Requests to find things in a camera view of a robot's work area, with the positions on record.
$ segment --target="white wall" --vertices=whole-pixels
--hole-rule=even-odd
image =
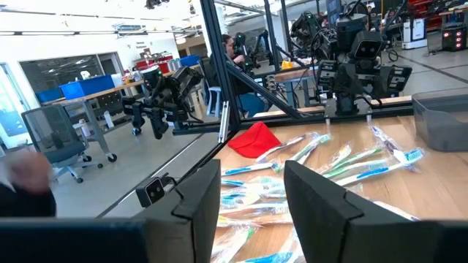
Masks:
[[[33,61],[48,58],[93,55],[117,52],[123,68],[133,66],[139,59],[142,48],[136,42],[145,42],[152,53],[168,51],[178,57],[177,45],[173,34],[149,34],[148,36],[125,37],[116,35],[87,36],[0,36],[0,63],[10,67],[21,92],[29,107],[39,107],[39,102],[21,69],[21,61]]]

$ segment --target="gray plastic bin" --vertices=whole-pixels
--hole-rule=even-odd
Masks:
[[[440,151],[468,151],[468,88],[412,96],[416,132]]]

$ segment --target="person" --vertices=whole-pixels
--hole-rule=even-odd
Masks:
[[[237,65],[242,64],[245,61],[243,55],[236,55],[234,52],[234,39],[227,34],[222,35],[222,41],[226,47],[227,55],[233,60]],[[215,69],[213,57],[210,57],[210,65],[212,69]],[[216,70],[214,70],[214,79],[219,83]],[[233,87],[235,89],[235,94],[238,95],[237,105],[244,112],[248,112],[248,117],[251,118],[257,113],[263,113],[268,110],[270,105],[265,103],[261,98],[255,94],[255,92],[239,80],[237,77],[232,77]]]
[[[56,215],[49,187],[50,164],[41,153],[16,153],[7,164],[12,188],[0,183],[0,217]]]

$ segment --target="red cloth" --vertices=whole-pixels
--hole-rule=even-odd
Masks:
[[[247,158],[257,158],[281,142],[263,122],[257,122],[242,135],[230,140],[227,145]]]

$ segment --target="black metal frame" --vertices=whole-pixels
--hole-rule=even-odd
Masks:
[[[201,168],[204,164],[210,161],[215,155],[226,145],[226,143],[232,139],[239,130],[241,129],[248,129],[253,123],[262,121],[269,127],[280,127],[280,126],[291,126],[291,125],[301,125],[301,124],[310,124],[310,123],[324,123],[325,120],[329,120],[331,123],[335,122],[342,122],[342,121],[359,121],[359,120],[366,120],[367,116],[370,115],[373,118],[387,118],[387,117],[395,117],[400,115],[412,115],[412,102],[395,102],[395,103],[387,103],[384,104],[382,107],[366,107],[361,114],[357,115],[335,115],[330,114],[330,110],[327,110],[327,106],[325,105],[323,110],[311,111],[306,113],[300,113],[297,110],[291,108],[291,106],[285,104],[282,100],[278,99],[274,96],[270,91],[266,90],[261,85],[256,84],[252,78],[245,75],[244,73],[240,72],[236,69],[233,65],[226,62],[224,59],[224,48],[221,41],[221,32],[219,30],[219,23],[218,18],[216,16],[216,8],[214,6],[214,0],[200,0],[201,7],[203,10],[203,16],[205,18],[206,29],[208,32],[208,38],[210,39],[212,54],[215,60],[215,65],[219,73],[219,80],[220,86],[222,89],[222,93],[224,94],[224,99],[230,102],[230,119],[229,119],[229,130],[230,133],[225,142],[219,143],[217,146],[213,148],[209,153],[207,153],[196,165],[194,165],[190,171],[188,171],[181,180],[190,176],[194,172],[196,172],[199,168]],[[287,21],[287,15],[285,13],[285,3],[284,0],[281,0],[283,12],[282,15],[284,16],[285,21]],[[268,24],[268,32],[270,34],[271,40],[271,49],[273,53],[273,59],[275,62],[275,71],[268,72],[261,75],[255,75],[253,78],[265,77],[266,75],[272,75],[279,73],[279,63],[277,58],[277,50],[284,53],[285,55],[287,52],[278,48],[276,45],[276,40],[273,32],[273,25],[271,21],[271,12],[268,4],[268,0],[265,0],[265,13],[267,18]],[[287,30],[287,35],[289,36],[289,29],[287,25],[284,27]],[[288,48],[290,48],[290,44],[294,45],[293,42],[290,41],[290,37],[288,37]],[[295,69],[288,69],[281,72],[290,72],[295,70],[307,69],[309,65],[302,66]],[[260,95],[264,96],[268,101],[273,102],[276,106],[278,106],[285,114],[284,115],[272,115],[267,117],[260,117],[260,118],[245,118],[240,119],[239,111],[237,108],[235,94],[233,92],[231,86],[231,79],[230,75],[233,77],[238,77],[255,92],[259,93]],[[196,129],[190,130],[181,130],[181,131],[174,131],[175,134],[191,134],[191,133],[200,133],[200,132],[217,132],[219,130],[219,122],[216,123],[205,123],[203,125],[197,125]]]

